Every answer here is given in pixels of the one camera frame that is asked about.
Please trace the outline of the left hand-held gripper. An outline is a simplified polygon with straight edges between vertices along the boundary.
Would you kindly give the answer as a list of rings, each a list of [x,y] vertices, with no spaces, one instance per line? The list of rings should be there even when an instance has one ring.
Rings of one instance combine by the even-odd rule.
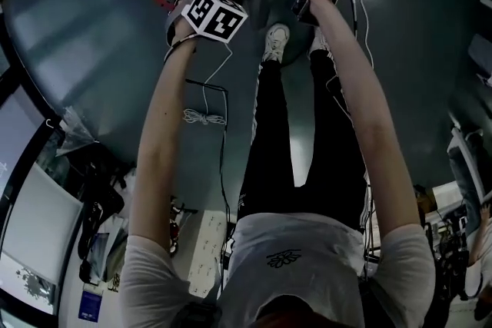
[[[179,0],[166,21],[166,40],[172,44],[175,22],[185,19],[194,33],[228,44],[248,18],[244,8],[232,0]]]

